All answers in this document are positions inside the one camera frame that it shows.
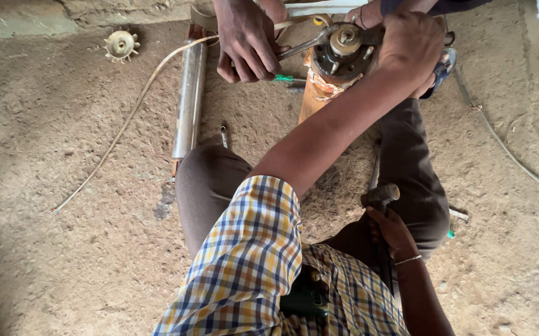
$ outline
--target person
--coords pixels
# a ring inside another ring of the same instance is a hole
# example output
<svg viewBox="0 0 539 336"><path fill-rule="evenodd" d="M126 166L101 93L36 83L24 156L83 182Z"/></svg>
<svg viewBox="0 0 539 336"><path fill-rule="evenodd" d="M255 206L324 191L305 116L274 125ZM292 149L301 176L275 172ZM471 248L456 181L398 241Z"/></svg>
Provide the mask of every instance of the person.
<svg viewBox="0 0 539 336"><path fill-rule="evenodd" d="M377 68L294 128L255 168L215 145L184 158L176 197L193 261L154 336L454 334L425 266L450 222L417 101L433 86L444 28L419 12L390 14L384 26ZM378 185L395 183L400 199L386 215L366 209L363 216L380 230L358 221L324 242L302 242L298 197L378 119ZM394 259L394 292L371 267L376 256L367 246L379 234ZM307 271L328 301L325 318L280 308Z"/></svg>
<svg viewBox="0 0 539 336"><path fill-rule="evenodd" d="M230 83L273 80L281 70L276 54L290 48L274 40L274 24L287 17L283 0L257 1L265 12L253 0L213 0L220 40L218 73ZM366 29L394 11L435 16L467 11L489 2L492 0L373 0L348 12L345 20L355 16L356 24Z"/></svg>

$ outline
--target concrete floor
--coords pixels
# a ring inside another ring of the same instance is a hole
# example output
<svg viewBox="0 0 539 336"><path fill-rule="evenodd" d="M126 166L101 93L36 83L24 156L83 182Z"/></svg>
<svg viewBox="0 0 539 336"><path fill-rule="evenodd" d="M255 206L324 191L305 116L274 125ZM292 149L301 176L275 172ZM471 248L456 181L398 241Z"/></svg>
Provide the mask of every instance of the concrete floor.
<svg viewBox="0 0 539 336"><path fill-rule="evenodd" d="M539 20L534 1L496 0L449 16L475 101L513 153L539 175ZM84 190L156 65L181 45L186 24L134 27L140 55L104 57L110 28L0 40L0 335L150 333L190 265L168 190L181 62L162 71L124 137ZM290 29L295 45L317 32ZM296 126L301 94L284 84L230 86L207 65L201 143L255 164ZM302 56L283 62L302 75ZM539 186L515 166L454 79L422 103L431 158L457 234L428 264L457 335L539 335ZM302 198L303 237L320 241L362 213L370 135L357 139ZM169 215L154 209L166 203Z"/></svg>

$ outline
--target wristband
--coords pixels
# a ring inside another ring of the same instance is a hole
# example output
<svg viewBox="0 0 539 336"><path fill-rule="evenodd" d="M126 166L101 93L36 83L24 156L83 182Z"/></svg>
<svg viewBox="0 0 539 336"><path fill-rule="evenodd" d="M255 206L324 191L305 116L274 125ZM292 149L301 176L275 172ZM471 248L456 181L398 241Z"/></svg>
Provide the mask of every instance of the wristband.
<svg viewBox="0 0 539 336"><path fill-rule="evenodd" d="M422 257L423 257L423 256L419 254L418 256L414 256L414 257L412 257L412 258L410 258L410 259L402 260L402 261L400 261L399 263L395 263L394 265L400 265L400 264L406 263L407 261L419 259L419 258L422 258Z"/></svg>

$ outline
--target blue sandal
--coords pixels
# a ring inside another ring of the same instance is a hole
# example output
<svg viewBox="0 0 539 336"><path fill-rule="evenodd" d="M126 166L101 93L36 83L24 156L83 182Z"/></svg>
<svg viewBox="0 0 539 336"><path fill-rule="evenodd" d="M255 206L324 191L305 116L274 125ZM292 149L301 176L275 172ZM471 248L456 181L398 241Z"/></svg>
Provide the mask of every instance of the blue sandal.
<svg viewBox="0 0 539 336"><path fill-rule="evenodd" d="M435 73L435 85L428 88L427 91L420 97L420 99L430 98L430 96L433 95L433 92L435 92L435 89L440 86L441 82L443 82L445 78L448 77L448 75L452 73L452 71L454 71L454 68L456 67L456 59L458 57L456 49L446 48L442 50L441 54L448 54L450 57L445 62L437 62L437 64L435 65L435 69L433 70L433 72ZM447 66L450 64L452 65L452 67L448 70Z"/></svg>

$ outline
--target hammer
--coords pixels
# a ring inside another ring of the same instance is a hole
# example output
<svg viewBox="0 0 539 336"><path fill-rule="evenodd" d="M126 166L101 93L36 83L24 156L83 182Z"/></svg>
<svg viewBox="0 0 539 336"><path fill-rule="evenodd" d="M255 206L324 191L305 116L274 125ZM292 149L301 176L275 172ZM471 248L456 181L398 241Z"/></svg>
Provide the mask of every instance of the hammer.
<svg viewBox="0 0 539 336"><path fill-rule="evenodd" d="M393 183L370 189L367 194L361 196L361 204L364 208L371 206L373 209L385 214L386 206L400 198L400 190ZM388 243L384 236L379 236L378 242L378 265L379 275L390 291L393 290L392 264L390 262Z"/></svg>

